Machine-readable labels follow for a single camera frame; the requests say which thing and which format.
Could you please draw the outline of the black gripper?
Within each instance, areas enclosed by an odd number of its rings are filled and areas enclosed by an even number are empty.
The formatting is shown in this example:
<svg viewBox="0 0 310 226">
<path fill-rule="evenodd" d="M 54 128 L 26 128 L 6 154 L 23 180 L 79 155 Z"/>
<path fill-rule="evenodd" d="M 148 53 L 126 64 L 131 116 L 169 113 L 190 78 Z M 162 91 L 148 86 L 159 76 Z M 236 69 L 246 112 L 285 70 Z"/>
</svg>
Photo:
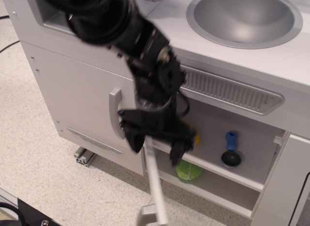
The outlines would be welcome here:
<svg viewBox="0 0 310 226">
<path fill-rule="evenodd" d="M 159 111 L 119 110 L 121 127 L 125 137 L 136 153 L 143 147 L 145 136 L 171 142 L 170 160 L 177 166 L 185 153 L 194 149 L 195 132 L 179 119 L 171 107 Z"/>
</svg>

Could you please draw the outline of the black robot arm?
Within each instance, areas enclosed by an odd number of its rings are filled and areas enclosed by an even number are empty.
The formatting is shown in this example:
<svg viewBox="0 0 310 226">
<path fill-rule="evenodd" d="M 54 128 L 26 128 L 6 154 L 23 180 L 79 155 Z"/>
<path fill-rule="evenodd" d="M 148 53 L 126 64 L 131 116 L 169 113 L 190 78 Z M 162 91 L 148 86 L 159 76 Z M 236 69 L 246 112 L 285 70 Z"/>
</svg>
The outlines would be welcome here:
<svg viewBox="0 0 310 226">
<path fill-rule="evenodd" d="M 123 56 L 135 78 L 135 110 L 119 110 L 120 129 L 135 152 L 146 136 L 170 142 L 177 166 L 192 150 L 196 131 L 177 113 L 177 96 L 186 81 L 169 40 L 138 9 L 134 0 L 46 0 L 65 12 L 70 29 L 83 42 Z"/>
</svg>

